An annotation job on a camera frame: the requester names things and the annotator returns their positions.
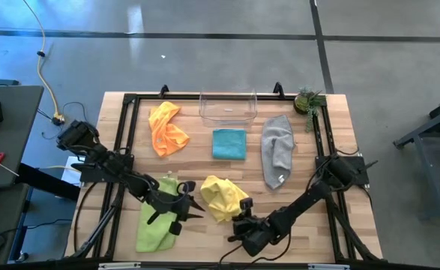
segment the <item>wooden tabletop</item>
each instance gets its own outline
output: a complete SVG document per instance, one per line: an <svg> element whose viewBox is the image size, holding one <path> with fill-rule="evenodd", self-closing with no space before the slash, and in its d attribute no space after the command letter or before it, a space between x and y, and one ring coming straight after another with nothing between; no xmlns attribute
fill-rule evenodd
<svg viewBox="0 0 440 270"><path fill-rule="evenodd" d="M106 92L103 99L97 129L100 132L101 143L108 149L112 149L114 145L123 95L124 92ZM304 192L307 180L313 174L314 158L317 155L313 132L306 133L304 131L306 117L298 115L290 102L258 101L258 115L254 119L253 125L247 129L246 160L215 160L211 155L211 138L214 128L205 127L202 124L202 119L198 114L198 101L174 100L173 103L181 106L181 110L173 117L171 123L182 129L190 137L190 141L182 150L168 157L160 158L151 146L148 117L150 109L159 106L162 102L163 100L141 101L132 151L135 155L133 169L153 177L164 176L170 170L174 176L178 177L179 181L196 181L197 188L193 195L207 211L201 213L195 209L192 210L193 213L201 214L204 218L184 222L183 230L177 237L174 248L154 253L137 253L135 250L136 231L141 203L127 192L121 211L114 260L217 262L224 253L240 243L228 243L226 240L232 234L231 222L217 223L208 212L208 207L199 192L202 182L210 175L221 179L228 178L253 198L253 213L260 217L266 216L281 206L287 206ZM337 149L344 152L354 152L357 146L346 96L330 94L327 96L327 102ZM130 118L131 110L128 112L127 119ZM279 115L288 116L295 134L296 147L293 151L291 176L286 180L284 186L272 192L266 187L263 180L260 141L264 121ZM322 137L325 138L321 115L319 119ZM126 143L128 129L129 121L125 125L122 146ZM324 143L323 147L327 155L328 146ZM105 184L97 184L85 199L78 223L78 245L85 241L97 225L105 186ZM81 200L85 190L86 187L82 189L78 201ZM346 192L346 204L352 227L372 253L381 257L382 252L368 197L359 188L352 187ZM343 231L339 229L338 232L342 251L346 255ZM106 250L108 237L109 226L103 237L103 252ZM284 250L286 243L287 240L276 246L269 244L259 256L275 257ZM72 253L73 229L70 230L65 255ZM251 260L253 258L242 248L224 259L225 262L250 262ZM323 200L316 203L296 220L292 228L291 247L288 253L277 262L334 262L326 206Z"/></svg>

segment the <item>concrete floor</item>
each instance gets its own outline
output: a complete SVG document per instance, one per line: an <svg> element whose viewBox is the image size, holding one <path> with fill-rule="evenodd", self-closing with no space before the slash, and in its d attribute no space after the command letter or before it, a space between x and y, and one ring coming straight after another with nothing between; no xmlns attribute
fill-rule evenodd
<svg viewBox="0 0 440 270"><path fill-rule="evenodd" d="M315 34L307 0L29 2L49 30ZM440 36L440 0L317 2L325 35ZM22 1L0 0L0 29L37 29L37 24ZM38 37L0 36L0 78L40 85L35 70L40 43ZM361 152L379 160L369 174L385 258L440 267L440 219L416 218L430 198L415 151L398 151L391 144L425 122L440 103L440 43L325 46L334 91L348 96ZM58 102L83 102L93 123L105 91L158 91L168 84L172 91L254 87L270 92L276 81L288 92L325 87L314 40L49 37L47 49L43 74ZM46 93L40 108L52 113ZM68 121L82 118L77 106L65 114ZM41 132L49 136L56 129L39 115L24 161L35 167L64 164L67 153L42 139Z"/></svg>

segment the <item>green cloth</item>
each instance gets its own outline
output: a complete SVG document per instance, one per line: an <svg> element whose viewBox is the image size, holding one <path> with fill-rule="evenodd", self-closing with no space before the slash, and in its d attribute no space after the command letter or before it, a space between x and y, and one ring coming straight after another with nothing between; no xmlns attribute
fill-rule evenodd
<svg viewBox="0 0 440 270"><path fill-rule="evenodd" d="M178 195L176 187L178 180L175 178L163 177L159 180L160 191ZM176 235L169 233L169 227L176 219L176 214L167 212L160 214L151 225L147 225L148 219L155 213L151 205L146 202L142 204L142 211L139 214L138 230L136 234L136 252L164 251L173 248Z"/></svg>

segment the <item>transparent bin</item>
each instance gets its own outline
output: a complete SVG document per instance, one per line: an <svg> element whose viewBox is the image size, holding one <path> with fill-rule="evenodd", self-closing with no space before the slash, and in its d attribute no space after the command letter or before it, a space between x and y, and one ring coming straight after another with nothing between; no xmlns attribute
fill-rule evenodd
<svg viewBox="0 0 440 270"><path fill-rule="evenodd" d="M208 127L241 126L253 123L257 115L256 91L242 93L213 93L202 91L199 95L199 115Z"/></svg>

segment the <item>yellow cable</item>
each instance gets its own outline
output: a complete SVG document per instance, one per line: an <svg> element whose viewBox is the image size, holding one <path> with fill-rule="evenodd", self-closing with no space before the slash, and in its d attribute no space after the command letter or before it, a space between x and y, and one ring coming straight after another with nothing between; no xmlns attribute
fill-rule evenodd
<svg viewBox="0 0 440 270"><path fill-rule="evenodd" d="M79 170L77 170L77 169L74 169L74 168L69 168L69 167L66 167L66 166L60 166L60 165L57 165L57 166L48 166L48 167L46 167L46 168L44 168L44 169L65 169L65 170L72 170L72 171L75 171L75 172L77 172L77 173L81 173Z"/></svg>
<svg viewBox="0 0 440 270"><path fill-rule="evenodd" d="M28 2L26 0L23 0L23 2L28 7L28 9L31 11L31 13L33 14L34 18L37 20L38 25L40 26L41 34L43 36L43 44L41 45L40 52L44 53L45 43L46 43L45 30L43 29L43 26L41 25L40 19L38 19L37 14L33 11L33 9L31 9L31 7L28 4ZM58 104L56 103L56 99L55 99L55 95L53 94L53 90L49 87L48 83L46 82L46 80L43 78L43 75L41 74L41 59L42 58L43 58L42 56L40 56L40 55L38 56L37 73L38 73L38 76L40 77L41 81L43 82L43 84L46 86L46 89L48 89L49 94L52 97L53 104L55 105L55 114L53 115L53 118L58 119L58 120L60 120L62 122L64 119L63 119L63 116L58 111Z"/></svg>

